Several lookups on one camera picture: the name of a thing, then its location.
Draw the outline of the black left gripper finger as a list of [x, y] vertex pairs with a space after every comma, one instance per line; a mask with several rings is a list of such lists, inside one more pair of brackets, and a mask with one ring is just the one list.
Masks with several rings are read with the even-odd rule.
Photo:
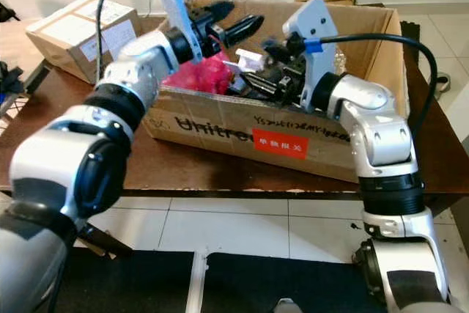
[[194, 9], [195, 19], [224, 19], [234, 10], [235, 4], [232, 1], [214, 1], [211, 4], [200, 6]]
[[224, 38], [221, 39], [225, 46], [233, 46], [246, 41], [255, 35], [264, 24], [264, 15], [247, 15], [239, 19], [231, 27], [224, 29]]

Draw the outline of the white plastic piece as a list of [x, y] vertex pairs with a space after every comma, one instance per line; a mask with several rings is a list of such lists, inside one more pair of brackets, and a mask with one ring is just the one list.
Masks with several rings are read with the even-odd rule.
[[237, 62], [224, 60], [223, 63], [234, 75], [244, 73], [253, 73], [265, 69], [265, 56], [262, 53], [245, 51], [245, 49], [237, 49], [235, 54], [238, 55]]

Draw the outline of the red plastic bag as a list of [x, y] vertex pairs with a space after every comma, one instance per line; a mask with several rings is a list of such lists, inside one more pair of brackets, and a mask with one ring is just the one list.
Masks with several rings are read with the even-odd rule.
[[167, 76], [162, 85], [190, 89], [191, 91], [225, 95], [232, 80], [230, 62], [224, 52], [198, 62], [186, 62], [174, 74]]

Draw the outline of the large open cardboard box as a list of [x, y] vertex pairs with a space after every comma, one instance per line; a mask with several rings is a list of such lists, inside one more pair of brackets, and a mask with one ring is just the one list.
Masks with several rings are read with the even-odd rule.
[[[191, 0], [192, 6], [207, 6], [221, 0]], [[267, 39], [284, 39], [284, 23], [301, 8], [298, 2], [230, 0], [234, 9], [222, 27], [245, 15], [263, 15], [262, 27], [235, 49], [262, 52]], [[386, 7], [326, 5], [338, 34], [401, 34], [401, 18]], [[396, 112], [407, 118], [410, 105], [403, 46], [384, 41], [339, 43], [346, 71], [379, 83], [396, 98]], [[228, 153], [272, 163], [282, 168], [358, 183], [349, 136], [341, 123], [324, 113], [309, 114], [295, 106], [279, 108], [262, 100], [214, 95], [163, 85], [157, 102], [144, 118], [152, 138], [170, 140], [207, 151]]]

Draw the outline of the small sealed cardboard box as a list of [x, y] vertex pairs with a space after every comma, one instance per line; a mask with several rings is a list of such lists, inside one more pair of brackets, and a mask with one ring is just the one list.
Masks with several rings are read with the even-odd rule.
[[[26, 36], [52, 65], [95, 85], [98, 56], [95, 18], [98, 0], [76, 0], [26, 27]], [[106, 66], [123, 46], [141, 35], [136, 10], [107, 0], [101, 14]]]

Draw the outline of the black floor mat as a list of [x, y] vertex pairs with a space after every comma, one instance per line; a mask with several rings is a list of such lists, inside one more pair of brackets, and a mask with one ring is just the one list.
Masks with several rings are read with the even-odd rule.
[[302, 313], [388, 313], [352, 264], [211, 253], [202, 313], [271, 313], [290, 298]]
[[109, 259], [75, 247], [54, 313], [185, 313], [193, 261], [188, 251]]

